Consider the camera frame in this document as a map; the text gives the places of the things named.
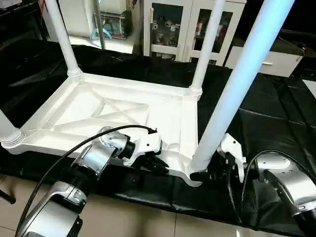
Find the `floor tile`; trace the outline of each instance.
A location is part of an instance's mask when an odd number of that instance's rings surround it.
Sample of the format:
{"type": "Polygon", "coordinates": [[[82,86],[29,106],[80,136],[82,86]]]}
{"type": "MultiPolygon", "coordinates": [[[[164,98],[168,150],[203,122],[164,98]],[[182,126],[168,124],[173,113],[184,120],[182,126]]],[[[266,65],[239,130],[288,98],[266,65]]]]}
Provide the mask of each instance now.
{"type": "Polygon", "coordinates": [[[79,237],[174,237],[175,213],[91,195],[79,237]]]}
{"type": "Polygon", "coordinates": [[[177,214],[175,237],[281,237],[216,221],[177,214]]]}
{"type": "Polygon", "coordinates": [[[1,237],[14,237],[14,235],[15,235],[15,231],[0,227],[1,237]]]}
{"type": "MultiPolygon", "coordinates": [[[[24,206],[29,199],[35,185],[35,182],[12,176],[7,176],[5,180],[3,180],[3,182],[0,184],[0,189],[7,194],[14,195],[16,198],[16,203],[11,205],[7,201],[0,198],[0,226],[16,230],[24,206]]],[[[40,189],[31,208],[38,203],[38,201],[44,196],[48,189],[48,185],[44,185],[40,189]]]]}

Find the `drawer handle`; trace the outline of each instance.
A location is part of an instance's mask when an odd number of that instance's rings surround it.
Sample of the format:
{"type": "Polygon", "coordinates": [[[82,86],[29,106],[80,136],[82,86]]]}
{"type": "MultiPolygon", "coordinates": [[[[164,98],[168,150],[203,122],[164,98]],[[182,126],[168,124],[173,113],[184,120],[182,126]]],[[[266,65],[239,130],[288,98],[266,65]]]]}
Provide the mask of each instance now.
{"type": "Polygon", "coordinates": [[[273,63],[267,63],[267,62],[263,62],[262,65],[267,65],[267,66],[272,66],[273,63]]]}

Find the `white cabinet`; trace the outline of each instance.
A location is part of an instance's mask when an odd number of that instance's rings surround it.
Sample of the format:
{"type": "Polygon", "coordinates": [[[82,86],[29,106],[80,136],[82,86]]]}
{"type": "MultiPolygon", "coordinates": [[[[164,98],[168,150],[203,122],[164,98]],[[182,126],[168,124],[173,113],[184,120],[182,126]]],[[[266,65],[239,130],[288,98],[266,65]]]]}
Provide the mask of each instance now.
{"type": "Polygon", "coordinates": [[[158,28],[152,33],[152,52],[175,55],[182,61],[193,0],[145,0],[144,1],[144,55],[149,56],[150,9],[154,8],[154,20],[158,28]],[[166,21],[181,26],[172,31],[166,21]]]}
{"type": "MultiPolygon", "coordinates": [[[[245,0],[225,2],[222,19],[210,60],[222,66],[241,17],[245,0]]],[[[152,52],[174,55],[180,62],[199,58],[205,30],[214,0],[145,0],[144,1],[144,55],[150,49],[150,9],[158,28],[152,32],[152,52]],[[171,23],[176,29],[170,29],[171,23]]]]}
{"type": "MultiPolygon", "coordinates": [[[[242,50],[243,47],[233,46],[225,67],[233,69],[242,53],[242,50]]],[[[265,61],[262,63],[259,72],[269,75],[289,77],[302,58],[303,56],[301,55],[270,51],[265,61]]]]}

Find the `black tablecloth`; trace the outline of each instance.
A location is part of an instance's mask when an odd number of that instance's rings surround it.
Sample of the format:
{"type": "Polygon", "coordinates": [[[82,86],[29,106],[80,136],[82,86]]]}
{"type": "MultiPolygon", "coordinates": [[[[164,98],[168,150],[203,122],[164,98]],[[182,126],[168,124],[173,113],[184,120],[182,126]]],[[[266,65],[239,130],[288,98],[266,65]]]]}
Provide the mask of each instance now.
{"type": "MultiPolygon", "coordinates": [[[[84,72],[117,78],[188,87],[196,67],[193,63],[87,46],[73,48],[84,72]]],[[[0,51],[0,65],[0,108],[16,127],[21,127],[67,78],[59,45],[51,42],[15,43],[0,51]]],[[[203,95],[198,102],[199,138],[230,73],[227,68],[208,67],[203,95]]],[[[258,74],[228,132],[242,144],[247,159],[259,151],[276,149],[295,157],[311,175],[316,174],[316,99],[300,79],[258,74]]],[[[38,180],[57,158],[35,152],[13,156],[1,148],[0,172],[38,180]]],[[[58,180],[71,162],[70,158],[64,160],[47,182],[58,180]]],[[[192,188],[180,178],[145,171],[139,182],[132,182],[133,178],[133,169],[109,165],[95,193],[255,230],[303,236],[270,185],[257,181],[248,183],[242,223],[238,224],[223,183],[210,182],[192,188]]],[[[234,183],[238,208],[240,191],[240,184],[234,183]]]]}

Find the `black cable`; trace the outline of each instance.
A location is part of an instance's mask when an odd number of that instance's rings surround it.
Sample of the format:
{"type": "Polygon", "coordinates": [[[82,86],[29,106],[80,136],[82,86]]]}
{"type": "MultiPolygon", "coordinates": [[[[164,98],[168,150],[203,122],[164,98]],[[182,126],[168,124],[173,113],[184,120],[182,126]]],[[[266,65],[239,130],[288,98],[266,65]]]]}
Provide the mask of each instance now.
{"type": "Polygon", "coordinates": [[[84,140],[83,142],[80,142],[78,145],[76,145],[75,147],[73,147],[71,150],[67,151],[62,157],[60,157],[50,168],[49,170],[43,175],[43,177],[41,178],[41,180],[37,183],[37,185],[35,186],[28,202],[26,203],[25,207],[24,207],[24,210],[23,210],[23,213],[20,217],[20,221],[19,221],[19,224],[18,224],[18,227],[17,227],[17,230],[16,230],[16,233],[15,233],[15,237],[17,237],[17,234],[20,230],[20,227],[23,223],[23,221],[25,220],[26,218],[26,215],[30,209],[30,206],[35,198],[35,195],[37,194],[37,192],[39,191],[45,177],[49,174],[49,172],[61,161],[63,160],[64,158],[66,158],[67,156],[69,156],[71,153],[73,153],[75,150],[77,150],[78,148],[82,147],[83,145],[85,145],[86,143],[98,138],[98,137],[101,137],[105,134],[108,134],[108,133],[111,133],[111,132],[115,132],[115,131],[118,131],[118,130],[121,130],[121,129],[125,129],[125,128],[131,128],[131,127],[136,127],[136,128],[143,128],[143,129],[147,129],[149,132],[155,132],[152,128],[150,127],[146,127],[146,126],[142,126],[142,125],[125,125],[125,126],[120,126],[120,127],[116,127],[116,128],[113,128],[113,129],[109,129],[107,131],[104,131],[104,132],[100,132],[86,140],[84,140]]]}
{"type": "Polygon", "coordinates": [[[244,196],[244,192],[245,192],[245,188],[246,188],[246,182],[247,182],[247,177],[249,174],[249,171],[251,169],[251,166],[253,165],[253,163],[256,161],[256,159],[266,153],[277,153],[277,154],[281,154],[283,156],[285,156],[286,158],[288,158],[289,160],[291,160],[292,162],[294,162],[299,169],[301,169],[302,171],[305,172],[305,174],[316,184],[316,180],[310,176],[310,172],[304,167],[302,166],[297,160],[295,160],[293,157],[291,157],[290,155],[288,155],[287,153],[281,152],[281,151],[277,151],[277,150],[264,150],[261,151],[259,153],[257,153],[250,161],[250,163],[247,165],[247,169],[246,169],[246,174],[245,177],[243,179],[243,186],[242,186],[242,193],[241,193],[241,214],[242,214],[242,205],[243,205],[243,196],[244,196]]]}
{"type": "Polygon", "coordinates": [[[240,219],[240,217],[238,215],[237,208],[236,208],[235,202],[234,202],[234,197],[233,197],[233,191],[232,191],[232,185],[231,185],[232,169],[233,169],[233,165],[230,166],[229,169],[228,169],[228,173],[227,173],[227,188],[228,188],[229,197],[231,199],[231,204],[233,206],[233,210],[234,210],[234,213],[236,215],[237,221],[238,221],[238,223],[241,223],[241,219],[240,219]]]}

